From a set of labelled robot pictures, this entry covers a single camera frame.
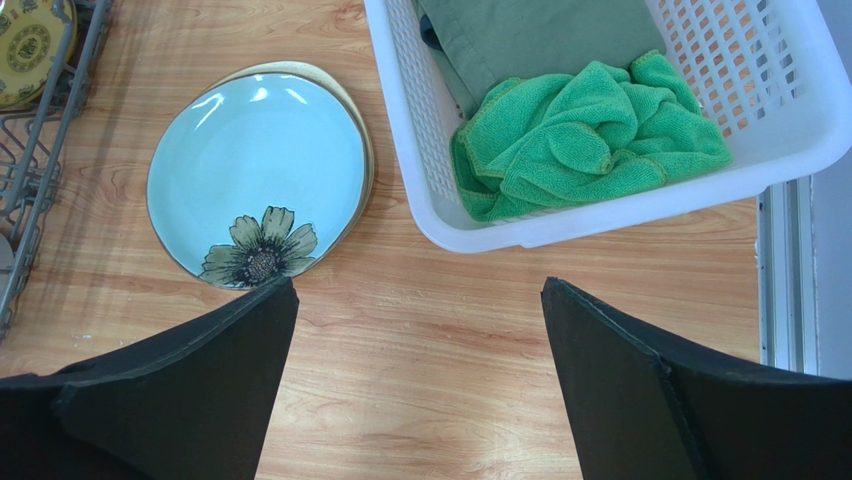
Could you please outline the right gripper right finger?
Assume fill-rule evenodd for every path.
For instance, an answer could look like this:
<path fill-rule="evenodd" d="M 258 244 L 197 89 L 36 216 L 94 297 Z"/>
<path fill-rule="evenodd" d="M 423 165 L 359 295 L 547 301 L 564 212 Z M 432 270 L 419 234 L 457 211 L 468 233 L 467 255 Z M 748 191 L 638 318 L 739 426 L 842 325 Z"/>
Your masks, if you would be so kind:
<path fill-rule="evenodd" d="M 851 384 L 744 360 L 547 279 L 546 330 L 587 479 L 847 479 Z"/>

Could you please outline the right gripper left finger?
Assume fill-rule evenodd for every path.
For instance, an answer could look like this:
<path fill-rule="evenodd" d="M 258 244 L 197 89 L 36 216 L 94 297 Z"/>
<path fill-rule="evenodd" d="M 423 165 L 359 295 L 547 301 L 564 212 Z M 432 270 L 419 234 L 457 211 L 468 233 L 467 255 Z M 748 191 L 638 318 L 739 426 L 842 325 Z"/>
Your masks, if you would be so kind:
<path fill-rule="evenodd" d="M 50 375 L 1 382 L 5 479 L 252 479 L 299 300 L 290 279 Z"/>

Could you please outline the light blue flower plate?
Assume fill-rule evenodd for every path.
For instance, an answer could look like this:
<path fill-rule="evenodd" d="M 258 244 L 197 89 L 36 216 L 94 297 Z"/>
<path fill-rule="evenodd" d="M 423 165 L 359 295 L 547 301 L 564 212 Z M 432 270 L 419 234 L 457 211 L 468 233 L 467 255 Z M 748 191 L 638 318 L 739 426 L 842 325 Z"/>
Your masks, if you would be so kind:
<path fill-rule="evenodd" d="M 361 136 L 327 90 L 283 74 L 208 90 L 163 133 L 147 210 L 169 256 L 199 280 L 250 289 L 326 256 L 359 203 Z"/>

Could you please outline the cream bird plate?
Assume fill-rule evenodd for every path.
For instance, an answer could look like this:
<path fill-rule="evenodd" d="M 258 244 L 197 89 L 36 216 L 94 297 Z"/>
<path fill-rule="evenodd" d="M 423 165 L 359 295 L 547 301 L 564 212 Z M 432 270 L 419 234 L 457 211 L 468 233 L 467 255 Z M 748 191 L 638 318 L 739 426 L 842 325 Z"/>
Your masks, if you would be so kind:
<path fill-rule="evenodd" d="M 306 62 L 279 60 L 250 65 L 239 70 L 230 72 L 218 78 L 215 82 L 212 82 L 207 85 L 207 90 L 212 90 L 220 85 L 239 78 L 264 74 L 283 74 L 296 76 L 305 80 L 309 80 L 321 86 L 329 93 L 331 93 L 344 106 L 349 116 L 357 126 L 363 143 L 364 181 L 361 189 L 359 203 L 357 205 L 357 208 L 355 209 L 353 217 L 348 221 L 346 227 L 343 229 L 342 233 L 338 237 L 339 240 L 342 240 L 355 227 L 355 225 L 361 218 L 363 212 L 366 210 L 374 183 L 375 151 L 372 140 L 369 135 L 367 124 L 364 121 L 364 118 L 360 110 L 358 109 L 357 104 L 350 96 L 349 92 L 344 88 L 344 86 L 340 84 L 331 74 L 329 74 L 322 68 Z"/>

